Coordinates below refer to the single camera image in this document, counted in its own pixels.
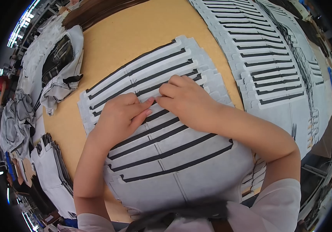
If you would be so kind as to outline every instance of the white fabric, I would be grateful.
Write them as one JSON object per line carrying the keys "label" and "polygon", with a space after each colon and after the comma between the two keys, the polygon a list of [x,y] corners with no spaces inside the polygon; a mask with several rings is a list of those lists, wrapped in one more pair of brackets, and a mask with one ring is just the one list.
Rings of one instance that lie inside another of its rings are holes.
{"label": "white fabric", "polygon": [[[295,179],[283,179],[266,187],[248,208],[236,202],[228,202],[228,221],[234,232],[293,232],[300,210],[300,183]],[[87,232],[114,232],[105,218],[91,213],[78,215],[78,227]],[[206,219],[174,220],[167,229],[145,232],[214,232]]]}

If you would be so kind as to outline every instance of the worker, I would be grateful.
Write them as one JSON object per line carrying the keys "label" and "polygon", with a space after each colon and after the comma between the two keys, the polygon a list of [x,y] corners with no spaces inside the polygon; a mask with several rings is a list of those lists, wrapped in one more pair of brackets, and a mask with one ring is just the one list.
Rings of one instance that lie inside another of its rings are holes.
{"label": "worker", "polygon": [[10,79],[6,75],[0,76],[0,106],[2,105],[2,101],[5,95],[6,90],[10,87]]}
{"label": "worker", "polygon": [[[207,218],[176,217],[171,224],[161,226],[144,218],[121,232],[294,232],[300,210],[301,159],[291,135],[270,122],[216,102],[187,76],[173,75],[159,88],[159,93],[161,96],[155,98],[156,102],[188,127],[232,138],[259,154],[267,162],[265,179],[251,208],[224,202],[227,220],[223,218],[220,223]],[[105,104],[98,123],[87,137],[75,173],[73,197],[80,229],[114,232],[103,197],[105,158],[113,146],[131,136],[152,113],[149,107],[153,102],[151,97],[140,103],[134,93],[128,93]],[[162,229],[149,229],[155,225]]]}

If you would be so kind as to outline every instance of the fabric pile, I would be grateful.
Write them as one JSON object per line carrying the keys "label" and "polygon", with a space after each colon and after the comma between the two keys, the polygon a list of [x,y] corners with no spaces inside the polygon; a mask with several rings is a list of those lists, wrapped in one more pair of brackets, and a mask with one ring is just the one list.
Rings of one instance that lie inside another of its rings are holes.
{"label": "fabric pile", "polygon": [[23,90],[17,90],[13,100],[7,102],[1,116],[0,147],[21,160],[29,156],[33,148],[36,118],[32,99]]}
{"label": "fabric pile", "polygon": [[57,145],[50,134],[41,137],[31,152],[31,162],[42,190],[64,218],[74,219],[76,209],[73,201],[73,181],[71,180]]}

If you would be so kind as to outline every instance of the cut fabric pieces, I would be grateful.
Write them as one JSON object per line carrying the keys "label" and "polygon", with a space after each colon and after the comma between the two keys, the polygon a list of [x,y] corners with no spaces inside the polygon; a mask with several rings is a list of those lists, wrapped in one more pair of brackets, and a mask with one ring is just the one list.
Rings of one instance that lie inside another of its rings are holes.
{"label": "cut fabric pieces", "polygon": [[[133,92],[144,102],[159,96],[159,87],[174,74],[188,76],[214,100],[234,107],[207,53],[193,38],[178,36],[80,94],[86,133],[108,100]],[[110,150],[104,167],[109,189],[131,209],[130,215],[200,199],[240,202],[242,180],[253,168],[251,151],[232,139],[187,127],[156,102],[150,109],[152,114],[135,133]]]}
{"label": "cut fabric pieces", "polygon": [[38,175],[42,190],[64,218],[74,219],[76,209],[73,201],[73,181],[71,180],[59,145],[50,134],[41,137],[31,153],[31,161]]}
{"label": "cut fabric pieces", "polygon": [[21,160],[29,156],[30,139],[34,135],[36,118],[32,99],[23,90],[17,90],[13,100],[3,108],[0,126],[0,147]]}
{"label": "cut fabric pieces", "polygon": [[329,118],[326,108],[314,103],[325,98],[324,81],[295,17],[268,0],[189,2],[223,50],[245,110],[295,133],[304,157]]}

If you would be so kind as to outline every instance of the gray fabric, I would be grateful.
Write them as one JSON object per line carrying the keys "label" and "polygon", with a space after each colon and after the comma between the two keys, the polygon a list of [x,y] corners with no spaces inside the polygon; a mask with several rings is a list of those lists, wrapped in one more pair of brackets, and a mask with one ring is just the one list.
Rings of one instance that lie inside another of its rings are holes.
{"label": "gray fabric", "polygon": [[32,99],[23,90],[15,92],[1,116],[0,147],[2,151],[16,152],[18,158],[29,155],[30,129],[36,126]]}

